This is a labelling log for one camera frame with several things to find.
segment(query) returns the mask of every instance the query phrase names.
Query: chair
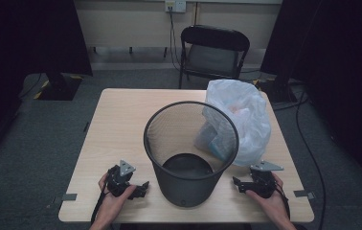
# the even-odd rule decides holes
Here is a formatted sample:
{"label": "chair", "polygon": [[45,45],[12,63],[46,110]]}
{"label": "chair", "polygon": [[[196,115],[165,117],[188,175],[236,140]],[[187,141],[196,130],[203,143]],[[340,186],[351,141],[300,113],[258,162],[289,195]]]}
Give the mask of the chair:
{"label": "chair", "polygon": [[[184,73],[208,79],[238,79],[250,47],[241,32],[194,25],[181,33],[181,67],[178,88]],[[191,44],[187,52],[186,44]]]}

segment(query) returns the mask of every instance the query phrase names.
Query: chair backrest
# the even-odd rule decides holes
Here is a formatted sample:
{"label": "chair backrest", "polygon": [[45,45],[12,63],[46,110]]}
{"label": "chair backrest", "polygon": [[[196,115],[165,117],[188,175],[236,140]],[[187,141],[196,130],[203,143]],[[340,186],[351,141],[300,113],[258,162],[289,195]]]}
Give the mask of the chair backrest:
{"label": "chair backrest", "polygon": [[181,41],[183,47],[186,42],[238,52],[247,52],[250,47],[249,39],[241,32],[203,25],[194,25],[184,29],[181,33]]}

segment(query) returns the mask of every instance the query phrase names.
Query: gray carpet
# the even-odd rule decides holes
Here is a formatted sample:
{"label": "gray carpet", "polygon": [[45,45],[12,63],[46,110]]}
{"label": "gray carpet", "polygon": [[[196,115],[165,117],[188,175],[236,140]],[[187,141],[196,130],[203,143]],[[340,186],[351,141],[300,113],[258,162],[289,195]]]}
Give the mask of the gray carpet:
{"label": "gray carpet", "polygon": [[[255,79],[259,73],[243,75]],[[33,100],[46,80],[22,100],[18,114],[0,142],[0,229],[87,229],[89,223],[63,223],[58,219],[99,96],[104,88],[177,88],[174,69],[95,71],[86,77],[71,102]],[[26,78],[22,93],[36,83],[38,75]],[[183,88],[205,89],[208,81],[192,77]],[[299,96],[302,86],[293,87]],[[273,104],[285,141],[310,200],[315,220],[307,229],[317,229],[323,207],[323,192],[315,164],[296,125],[297,107]],[[327,206],[323,229],[362,229],[362,170],[340,146],[332,142],[328,126],[307,101],[301,105],[299,125],[326,184]],[[272,224],[253,224],[253,229],[276,229]]]}

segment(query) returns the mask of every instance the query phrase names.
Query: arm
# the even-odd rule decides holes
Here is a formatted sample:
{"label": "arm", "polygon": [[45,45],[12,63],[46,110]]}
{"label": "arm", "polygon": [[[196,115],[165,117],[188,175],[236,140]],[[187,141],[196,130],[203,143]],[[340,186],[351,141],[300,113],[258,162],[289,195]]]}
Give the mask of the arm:
{"label": "arm", "polygon": [[[277,189],[281,191],[283,188],[283,182],[273,173],[276,181],[277,181]],[[295,226],[292,224],[291,220],[289,220],[288,214],[285,211],[285,206],[283,204],[282,196],[274,191],[273,195],[269,198],[265,199],[257,195],[255,192],[247,190],[246,194],[254,199],[264,211],[264,213],[271,219],[271,221],[276,224],[276,226],[280,230],[295,230]]]}
{"label": "arm", "polygon": [[[107,177],[107,173],[101,178],[99,185],[102,190],[104,181]],[[107,229],[107,227],[115,220],[115,218],[119,215],[124,206],[124,202],[127,198],[133,193],[136,189],[135,185],[131,185],[126,188],[124,193],[118,197],[114,197],[112,194],[105,189],[106,196],[103,199],[100,210],[98,211],[97,217],[95,218],[95,222],[92,224],[90,230],[103,230]]]}

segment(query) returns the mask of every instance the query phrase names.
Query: human hand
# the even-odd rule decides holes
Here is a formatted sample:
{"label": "human hand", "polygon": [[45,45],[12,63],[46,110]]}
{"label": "human hand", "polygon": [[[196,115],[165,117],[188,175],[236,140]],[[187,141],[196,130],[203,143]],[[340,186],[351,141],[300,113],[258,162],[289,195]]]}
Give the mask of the human hand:
{"label": "human hand", "polygon": [[[274,178],[277,181],[277,190],[283,193],[283,182],[278,176],[273,173]],[[274,191],[269,198],[262,198],[251,190],[247,190],[246,194],[254,199],[264,211],[264,213],[277,225],[281,230],[296,229],[295,226],[289,220],[288,213],[285,210],[282,195]]]}
{"label": "human hand", "polygon": [[[98,184],[100,185],[101,190],[105,183],[108,173],[104,174]],[[124,190],[124,193],[118,197],[115,197],[105,188],[104,193],[106,194],[103,202],[100,206],[100,209],[95,218],[95,222],[91,226],[91,230],[102,230],[106,229],[115,218],[119,215],[124,206],[124,202],[130,197],[133,191],[136,189],[136,185],[130,185]]]}

